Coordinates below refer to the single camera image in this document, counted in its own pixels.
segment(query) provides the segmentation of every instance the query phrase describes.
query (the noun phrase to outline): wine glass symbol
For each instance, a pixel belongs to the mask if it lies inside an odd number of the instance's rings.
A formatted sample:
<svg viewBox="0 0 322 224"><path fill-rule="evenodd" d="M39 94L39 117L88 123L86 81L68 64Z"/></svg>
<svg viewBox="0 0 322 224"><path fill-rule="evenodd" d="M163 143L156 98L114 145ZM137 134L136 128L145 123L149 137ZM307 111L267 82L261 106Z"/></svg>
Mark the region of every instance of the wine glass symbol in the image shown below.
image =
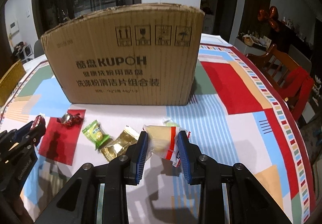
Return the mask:
<svg viewBox="0 0 322 224"><path fill-rule="evenodd" d="M140 34L142 35L142 38L144 38L145 28L140 28Z"/></svg>

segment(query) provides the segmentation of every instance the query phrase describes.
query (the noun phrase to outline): table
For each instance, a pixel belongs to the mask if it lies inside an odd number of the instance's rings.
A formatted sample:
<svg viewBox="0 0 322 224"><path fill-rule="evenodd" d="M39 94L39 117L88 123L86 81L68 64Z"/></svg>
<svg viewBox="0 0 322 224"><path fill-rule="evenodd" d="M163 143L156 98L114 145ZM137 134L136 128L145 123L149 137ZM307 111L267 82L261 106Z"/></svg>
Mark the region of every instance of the table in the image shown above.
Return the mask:
<svg viewBox="0 0 322 224"><path fill-rule="evenodd" d="M287 106L258 69L220 37L203 36L193 93L186 106L70 104L45 57L33 60L16 92L0 113L0 131L20 128L39 113L62 116L86 110L83 127L97 119L114 138L126 125L162 125L170 117L191 131L190 141L219 163L241 162L257 177L293 223L304 223L315 207L313 178L304 142ZM66 151L69 140L62 142ZM36 219L82 164L106 160L80 133L72 165L37 154L21 197ZM138 186L127 187L130 223L196 223L199 186L189 186L180 168L156 155L146 162ZM225 209L228 204L224 192Z"/></svg>

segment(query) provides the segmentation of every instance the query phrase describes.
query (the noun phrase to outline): green candy wrapper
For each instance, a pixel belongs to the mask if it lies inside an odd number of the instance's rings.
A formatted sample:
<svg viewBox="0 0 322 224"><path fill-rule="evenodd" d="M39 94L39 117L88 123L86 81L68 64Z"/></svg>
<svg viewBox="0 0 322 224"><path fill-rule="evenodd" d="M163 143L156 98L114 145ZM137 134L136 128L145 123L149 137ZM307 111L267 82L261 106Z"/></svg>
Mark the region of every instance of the green candy wrapper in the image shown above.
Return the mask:
<svg viewBox="0 0 322 224"><path fill-rule="evenodd" d="M110 138L109 134L102 133L100 130L100 124L97 120L94 120L91 124L86 126L82 132L85 137L87 137L87 139L95 145L95 150L97 150L105 143L105 141Z"/></svg>

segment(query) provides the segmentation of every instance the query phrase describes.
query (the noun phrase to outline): snack wrapper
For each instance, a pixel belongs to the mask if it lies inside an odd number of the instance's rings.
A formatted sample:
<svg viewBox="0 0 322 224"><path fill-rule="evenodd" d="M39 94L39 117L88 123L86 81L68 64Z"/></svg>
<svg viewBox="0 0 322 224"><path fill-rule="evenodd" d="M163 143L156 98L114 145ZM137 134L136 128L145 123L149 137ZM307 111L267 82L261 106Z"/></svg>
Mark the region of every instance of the snack wrapper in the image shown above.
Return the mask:
<svg viewBox="0 0 322 224"><path fill-rule="evenodd" d="M178 133L185 131L190 137L190 132L176 126L143 126L143 129L149 135L149 147L147 159L154 153L157 156L172 161L172 165L177 167L180 165L178 156Z"/></svg>
<svg viewBox="0 0 322 224"><path fill-rule="evenodd" d="M85 137L95 145L95 150L110 138L110 135L108 134L103 135L97 120L94 120L91 124L86 126L82 132Z"/></svg>
<svg viewBox="0 0 322 224"><path fill-rule="evenodd" d="M137 143L139 137L139 133L131 127L126 126L116 140L100 148L99 151L110 162L112 159L125 154L129 146Z"/></svg>

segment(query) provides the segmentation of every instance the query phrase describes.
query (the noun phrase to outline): doorway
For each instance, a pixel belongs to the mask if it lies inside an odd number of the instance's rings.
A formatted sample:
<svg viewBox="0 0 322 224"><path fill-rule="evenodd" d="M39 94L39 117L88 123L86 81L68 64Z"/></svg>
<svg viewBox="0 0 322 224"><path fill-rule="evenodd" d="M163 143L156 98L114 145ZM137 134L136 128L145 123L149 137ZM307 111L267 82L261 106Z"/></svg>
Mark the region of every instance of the doorway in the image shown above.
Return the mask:
<svg viewBox="0 0 322 224"><path fill-rule="evenodd" d="M217 0L213 34L229 41L234 23L237 0Z"/></svg>

